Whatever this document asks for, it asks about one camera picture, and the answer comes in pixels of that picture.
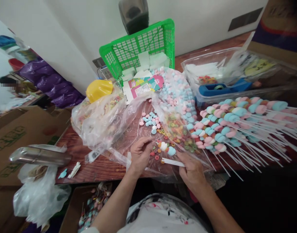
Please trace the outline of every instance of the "purple plastic bag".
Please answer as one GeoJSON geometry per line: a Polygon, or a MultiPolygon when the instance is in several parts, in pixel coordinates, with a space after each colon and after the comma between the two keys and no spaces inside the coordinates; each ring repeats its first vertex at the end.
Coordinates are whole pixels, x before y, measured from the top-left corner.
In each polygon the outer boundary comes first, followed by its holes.
{"type": "Polygon", "coordinates": [[[58,73],[52,74],[50,76],[43,76],[37,83],[36,87],[43,92],[49,92],[52,87],[62,83],[65,79],[58,73]]]}
{"type": "Polygon", "coordinates": [[[46,93],[59,108],[78,105],[85,98],[41,57],[28,62],[17,73],[46,93]]]}

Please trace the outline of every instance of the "white plastic bag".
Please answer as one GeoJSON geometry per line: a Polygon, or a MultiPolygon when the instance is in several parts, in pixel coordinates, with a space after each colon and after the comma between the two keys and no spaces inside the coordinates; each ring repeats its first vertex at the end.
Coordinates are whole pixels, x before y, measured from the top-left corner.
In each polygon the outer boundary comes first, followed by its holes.
{"type": "MultiPolygon", "coordinates": [[[[46,150],[65,152],[62,148],[51,145],[30,145],[46,150]]],[[[55,185],[57,167],[48,166],[45,175],[35,180],[29,172],[38,165],[25,164],[18,178],[24,184],[14,195],[14,215],[27,217],[28,222],[36,223],[37,227],[45,224],[55,213],[59,212],[71,193],[69,185],[55,185]]]]}

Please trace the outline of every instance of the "cardboard box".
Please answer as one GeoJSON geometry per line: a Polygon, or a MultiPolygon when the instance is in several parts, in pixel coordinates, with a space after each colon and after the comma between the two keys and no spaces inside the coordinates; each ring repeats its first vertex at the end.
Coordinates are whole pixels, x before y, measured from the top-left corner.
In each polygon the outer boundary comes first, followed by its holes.
{"type": "Polygon", "coordinates": [[[297,7],[294,1],[268,1],[248,50],[297,67],[297,7]]]}
{"type": "Polygon", "coordinates": [[[77,233],[83,203],[85,206],[92,196],[91,190],[95,187],[96,185],[89,185],[75,188],[59,233],[77,233]]]}
{"type": "Polygon", "coordinates": [[[25,217],[15,217],[13,196],[19,188],[0,188],[0,233],[15,233],[22,226],[25,217]]]}
{"type": "Polygon", "coordinates": [[[22,164],[9,156],[31,144],[54,145],[70,124],[68,110],[47,112],[39,106],[17,108],[0,117],[0,186],[21,186],[17,174],[22,164]]]}

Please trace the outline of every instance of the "person's left hand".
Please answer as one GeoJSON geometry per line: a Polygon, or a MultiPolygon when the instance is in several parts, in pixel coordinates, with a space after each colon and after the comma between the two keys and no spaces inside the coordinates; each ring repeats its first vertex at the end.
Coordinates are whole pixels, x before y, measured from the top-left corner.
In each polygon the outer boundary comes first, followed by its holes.
{"type": "Polygon", "coordinates": [[[134,175],[140,177],[147,167],[154,143],[155,142],[153,142],[152,137],[142,137],[131,146],[130,152],[132,162],[129,169],[134,173],[134,175]]]}

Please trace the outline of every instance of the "yellow plastic lid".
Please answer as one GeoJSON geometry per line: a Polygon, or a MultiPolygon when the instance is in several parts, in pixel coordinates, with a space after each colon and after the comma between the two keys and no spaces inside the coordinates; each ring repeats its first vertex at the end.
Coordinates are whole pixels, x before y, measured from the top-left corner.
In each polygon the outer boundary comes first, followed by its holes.
{"type": "Polygon", "coordinates": [[[113,91],[113,83],[108,80],[95,80],[89,84],[86,90],[86,96],[90,103],[95,102],[105,95],[111,94],[113,91]]]}

